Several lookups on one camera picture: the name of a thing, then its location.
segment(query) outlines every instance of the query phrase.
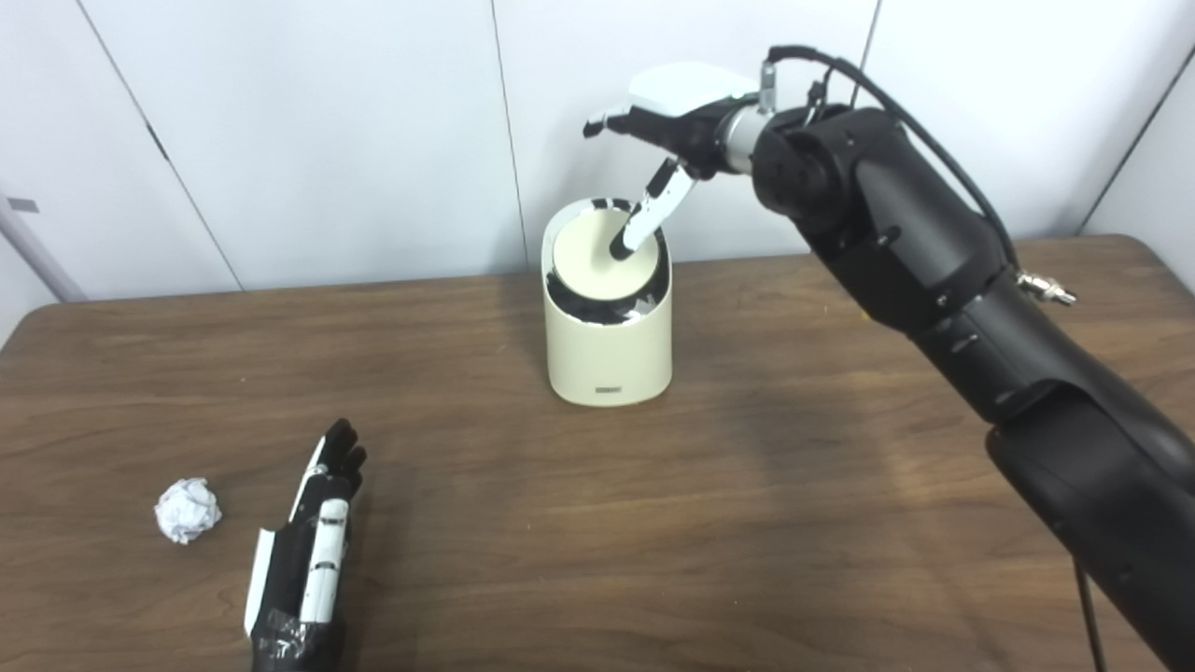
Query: robotic arm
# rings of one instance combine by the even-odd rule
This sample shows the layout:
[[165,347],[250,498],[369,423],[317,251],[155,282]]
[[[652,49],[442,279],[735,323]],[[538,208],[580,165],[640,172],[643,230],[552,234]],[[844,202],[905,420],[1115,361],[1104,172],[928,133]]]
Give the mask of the robotic arm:
[[[847,75],[884,109],[827,104],[823,80],[805,106],[777,111],[776,65],[788,59]],[[608,128],[676,158],[611,253],[630,256],[695,181],[749,175],[760,203],[792,220],[868,314],[913,341],[992,423],[997,468],[1158,658],[1195,670],[1195,446],[1035,305],[1076,298],[1018,268],[994,209],[917,121],[854,66],[805,47],[773,48],[758,86],[687,65],[650,71],[631,92],[586,136]]]

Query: prosthetic hand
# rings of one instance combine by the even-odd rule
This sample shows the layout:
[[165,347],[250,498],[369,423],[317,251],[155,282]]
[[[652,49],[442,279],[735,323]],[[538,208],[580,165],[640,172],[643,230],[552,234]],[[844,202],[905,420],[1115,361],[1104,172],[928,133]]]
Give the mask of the prosthetic hand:
[[[776,63],[786,59],[828,69],[805,106],[777,111]],[[699,86],[703,72],[717,85]],[[758,86],[718,72],[650,71],[632,84],[630,103],[590,120],[586,135],[608,128],[663,147],[695,179],[749,175],[760,203],[797,226],[871,318],[913,341],[993,424],[987,448],[997,468],[1158,658],[1175,672],[1195,670],[1191,441],[1037,307],[1032,299],[1071,305],[1076,298],[1018,268],[983,194],[858,68],[807,47],[777,47]],[[834,72],[883,109],[827,104]],[[681,75],[675,86],[670,73]],[[652,182],[644,213],[661,191],[660,173]],[[625,258],[666,215],[632,216],[611,253]],[[1090,621],[1089,634],[1096,649]]]
[[286,526],[258,534],[245,603],[255,672],[337,668],[344,623],[336,591],[364,460],[357,433],[338,420],[315,446]]

